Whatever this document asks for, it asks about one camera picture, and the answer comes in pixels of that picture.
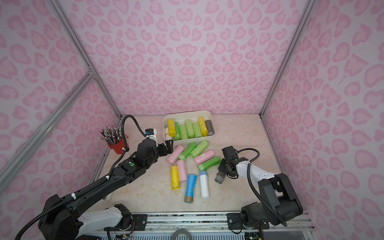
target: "gray cable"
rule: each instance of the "gray cable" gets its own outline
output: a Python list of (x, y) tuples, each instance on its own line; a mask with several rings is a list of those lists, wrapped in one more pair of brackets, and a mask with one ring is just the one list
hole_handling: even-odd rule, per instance
[(185, 236), (187, 236), (188, 240), (193, 240), (191, 234), (187, 230), (185, 230), (185, 229), (179, 229), (176, 232), (174, 232), (169, 240), (176, 239), (176, 237), (179, 236), (180, 234), (184, 234)]

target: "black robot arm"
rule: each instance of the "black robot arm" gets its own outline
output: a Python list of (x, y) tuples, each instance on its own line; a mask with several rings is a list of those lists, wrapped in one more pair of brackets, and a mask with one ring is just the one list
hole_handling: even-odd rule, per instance
[[(260, 196), (279, 216), (288, 221), (303, 214), (303, 207), (294, 191), (287, 175), (280, 173), (271, 179), (262, 179), (258, 182)], [(241, 208), (240, 216), (244, 225), (254, 227), (259, 221), (265, 220), (276, 226), (279, 220), (266, 207), (265, 204), (252, 203)]]
[[(107, 176), (106, 175), (91, 185), (78, 190), (80, 193), (90, 187), (97, 186), (94, 190), (65, 204), (56, 211), (48, 213), (40, 219), (38, 227), (45, 239), (75, 239), (79, 232), (78, 229), (83, 225), (78, 218), (87, 209), (109, 193), (133, 182), (143, 175), (153, 163), (157, 162), (158, 157), (166, 156), (172, 152), (173, 140), (166, 141), (166, 146), (164, 144), (159, 144), (158, 147), (156, 147), (156, 141), (152, 139), (147, 138), (143, 140), (138, 145), (137, 152), (134, 153), (135, 155), (122, 161), (114, 168), (113, 174), (108, 181), (98, 186), (99, 181), (102, 181)], [(72, 195), (67, 194), (64, 197), (59, 198), (56, 194), (50, 197), (45, 203), (43, 212), (50, 209), (56, 203), (68, 198), (72, 198)]]

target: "white plastic bin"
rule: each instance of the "white plastic bin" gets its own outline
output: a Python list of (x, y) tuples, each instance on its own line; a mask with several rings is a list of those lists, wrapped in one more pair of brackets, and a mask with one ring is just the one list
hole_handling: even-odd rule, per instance
[(191, 119), (192, 122), (197, 122), (197, 119), (199, 117), (203, 117), (204, 120), (211, 120), (212, 127), (214, 129), (214, 134), (212, 136), (206, 136), (206, 137), (195, 137), (195, 138), (189, 138), (189, 139), (183, 139), (183, 140), (177, 140), (174, 141), (174, 144), (177, 145), (187, 145), (191, 142), (199, 143), (203, 140), (211, 141), (215, 138), (216, 134), (216, 128), (214, 121), (212, 119), (212, 114), (207, 110), (201, 110), (201, 111), (195, 111), (195, 112), (187, 112), (187, 113), (175, 113), (175, 114), (169, 114), (166, 115), (163, 118), (163, 139), (166, 139), (166, 131), (165, 126), (168, 125), (167, 121), (168, 119), (173, 119), (175, 122), (177, 122), (180, 125), (184, 124), (186, 119)]

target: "red pencil cup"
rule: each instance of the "red pencil cup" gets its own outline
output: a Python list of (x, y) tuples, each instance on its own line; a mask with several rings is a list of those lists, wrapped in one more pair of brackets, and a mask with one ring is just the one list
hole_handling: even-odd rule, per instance
[(108, 144), (108, 147), (109, 147), (110, 149), (113, 149), (113, 151), (115, 151), (115, 153), (117, 153), (117, 154), (122, 154), (122, 153), (124, 152), (124, 150), (123, 150), (123, 147), (124, 147), (124, 141), (123, 141), (123, 140), (120, 140), (120, 142), (118, 142), (118, 143), (116, 143), (116, 144), (114, 144), (114, 145), (110, 145), (110, 144)]

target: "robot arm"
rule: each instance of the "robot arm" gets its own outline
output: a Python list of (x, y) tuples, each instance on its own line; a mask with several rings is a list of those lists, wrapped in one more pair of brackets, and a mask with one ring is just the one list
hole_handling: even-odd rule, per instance
[[(253, 185), (258, 184), (260, 191), (258, 198), (262, 203), (252, 203), (242, 207), (240, 217), (243, 225), (253, 228), (258, 226), (260, 221), (268, 221), (276, 226), (281, 223), (278, 217), (281, 217), (283, 221), (288, 221), (301, 215), (303, 207), (287, 175), (283, 173), (273, 175), (250, 164), (248, 159), (238, 157), (237, 154), (240, 151), (235, 150), (233, 146), (222, 149), (224, 159), (220, 162), (215, 181), (221, 184), (225, 176), (232, 179), (241, 176), (247, 179), (248, 166), (250, 165), (250, 180)], [(282, 192), (283, 195), (277, 197), (275, 191)]]
[[(45, 239), (75, 239), (78, 236), (104, 227), (127, 229), (132, 223), (131, 213), (122, 204), (117, 204), (112, 208), (98, 212), (84, 213), (109, 193), (133, 182), (143, 175), (153, 163), (157, 162), (158, 157), (166, 156), (173, 152), (173, 140), (166, 141), (166, 146), (164, 144), (156, 145), (157, 142), (155, 140), (146, 138), (138, 145), (135, 156), (122, 161), (114, 168), (113, 175), (110, 176), (107, 182), (80, 198), (67, 203), (59, 210), (43, 216), (39, 221), (38, 227)], [(98, 181), (79, 190), (79, 192), (97, 185)], [(68, 194), (59, 198), (56, 194), (50, 197), (45, 203), (43, 212), (67, 198), (72, 198), (72, 195)]]

